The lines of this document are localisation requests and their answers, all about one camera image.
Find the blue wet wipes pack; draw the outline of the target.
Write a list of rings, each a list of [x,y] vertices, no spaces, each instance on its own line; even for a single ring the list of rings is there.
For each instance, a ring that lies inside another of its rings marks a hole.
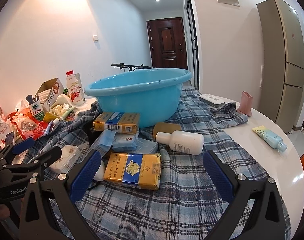
[[[115,131],[105,129],[95,140],[95,142],[90,146],[89,150],[98,151],[101,154],[101,157],[103,157],[111,149],[115,135]]]

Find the gold blue cigarette carton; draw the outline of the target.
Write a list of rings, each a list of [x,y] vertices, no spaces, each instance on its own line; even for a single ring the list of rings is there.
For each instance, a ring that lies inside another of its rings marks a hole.
[[[161,155],[112,153],[103,178],[114,184],[157,191],[161,180]]]

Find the white lotion bottle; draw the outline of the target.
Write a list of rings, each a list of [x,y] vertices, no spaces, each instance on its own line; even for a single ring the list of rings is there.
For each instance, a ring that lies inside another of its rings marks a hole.
[[[185,131],[158,132],[156,141],[168,145],[172,151],[191,155],[200,155],[204,147],[202,134]]]

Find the red snack bag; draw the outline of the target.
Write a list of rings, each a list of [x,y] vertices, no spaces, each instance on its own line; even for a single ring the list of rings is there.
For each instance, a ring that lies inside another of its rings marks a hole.
[[[28,138],[38,139],[43,136],[48,126],[47,122],[36,120],[28,108],[10,113],[7,115],[7,119],[16,127],[18,134],[23,140]]]

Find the crumpled white paper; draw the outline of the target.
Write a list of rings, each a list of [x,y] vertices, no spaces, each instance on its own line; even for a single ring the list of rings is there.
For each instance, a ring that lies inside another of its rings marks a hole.
[[[72,105],[72,101],[65,94],[61,94],[57,97],[55,103],[50,107],[49,112],[55,116],[61,117],[68,110],[74,110],[75,106]]]

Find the open cardboard snack box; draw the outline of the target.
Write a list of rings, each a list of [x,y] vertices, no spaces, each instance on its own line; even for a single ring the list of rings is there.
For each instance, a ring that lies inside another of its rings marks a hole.
[[[61,83],[58,77],[50,79],[42,83],[35,96],[39,97],[39,100],[42,105],[47,103],[48,105],[52,105],[53,102],[57,99],[57,97],[62,94],[64,91],[63,84]]]

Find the strawberry milk bottle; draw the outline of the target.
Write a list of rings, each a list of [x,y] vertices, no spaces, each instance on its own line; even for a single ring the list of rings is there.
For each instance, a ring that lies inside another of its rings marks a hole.
[[[66,85],[71,102],[76,106],[81,106],[84,103],[82,89],[72,70],[66,73]]]

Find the blue plaid cloth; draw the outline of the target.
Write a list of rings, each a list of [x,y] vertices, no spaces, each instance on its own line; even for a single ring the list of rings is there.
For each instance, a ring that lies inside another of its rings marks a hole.
[[[203,155],[213,151],[235,174],[249,180],[266,180],[270,176],[259,163],[239,146],[225,128],[244,124],[245,114],[237,112],[235,103],[221,108],[209,107],[199,100],[199,92],[184,89],[179,106],[167,123],[179,124],[181,131],[204,136],[200,155],[172,151],[159,143],[161,180],[157,191],[136,189],[104,180],[110,151],[101,157],[100,167],[76,207],[98,239],[205,239],[228,207],[203,164]],[[50,199],[58,224],[69,239],[70,233],[55,200]],[[291,235],[290,218],[281,198],[285,237]],[[249,200],[229,239],[243,230],[254,200]]]

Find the pink plastic cup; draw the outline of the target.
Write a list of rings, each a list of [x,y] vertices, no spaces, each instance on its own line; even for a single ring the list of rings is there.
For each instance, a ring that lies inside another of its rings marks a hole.
[[[253,97],[246,91],[243,91],[241,94],[241,102],[237,108],[237,112],[242,113],[250,117],[252,115]]]

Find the brown flat pack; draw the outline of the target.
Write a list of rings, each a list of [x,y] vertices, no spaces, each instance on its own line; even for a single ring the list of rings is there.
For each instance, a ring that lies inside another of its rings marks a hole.
[[[153,138],[156,139],[156,135],[159,132],[173,133],[174,131],[180,131],[180,130],[181,130],[181,126],[179,124],[158,122],[153,128]]]

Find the black electric bicycle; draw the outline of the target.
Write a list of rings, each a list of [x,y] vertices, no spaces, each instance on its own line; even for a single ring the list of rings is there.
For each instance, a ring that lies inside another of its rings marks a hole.
[[[120,70],[128,69],[130,72],[137,70],[137,69],[151,69],[150,66],[145,66],[143,64],[136,66],[136,65],[129,65],[129,64],[124,64],[124,63],[112,63],[111,66],[114,68],[118,68]]]

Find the white flat box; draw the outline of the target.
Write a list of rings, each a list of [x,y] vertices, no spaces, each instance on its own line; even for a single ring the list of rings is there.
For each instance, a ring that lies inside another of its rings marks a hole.
[[[225,104],[224,100],[217,98],[216,96],[213,96],[211,94],[201,94],[201,95],[199,95],[199,100],[207,103],[208,105],[210,105],[214,108],[223,107],[223,105]]]

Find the blue plastic basin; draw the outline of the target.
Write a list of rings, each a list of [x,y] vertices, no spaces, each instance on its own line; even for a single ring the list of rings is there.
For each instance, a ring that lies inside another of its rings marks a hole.
[[[140,127],[168,120],[177,110],[183,84],[192,77],[179,68],[153,68],[124,72],[95,81],[84,88],[102,111],[139,113]]]

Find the beige refrigerator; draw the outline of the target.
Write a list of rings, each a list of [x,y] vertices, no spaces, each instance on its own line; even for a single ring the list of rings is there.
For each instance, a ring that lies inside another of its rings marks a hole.
[[[292,130],[304,86],[304,40],[296,10],[283,0],[257,4],[264,46],[258,110],[285,133]]]

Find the dark red door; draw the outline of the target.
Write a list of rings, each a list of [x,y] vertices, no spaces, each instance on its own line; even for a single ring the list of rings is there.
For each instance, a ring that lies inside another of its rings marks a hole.
[[[150,20],[147,29],[153,68],[187,69],[182,18]]]

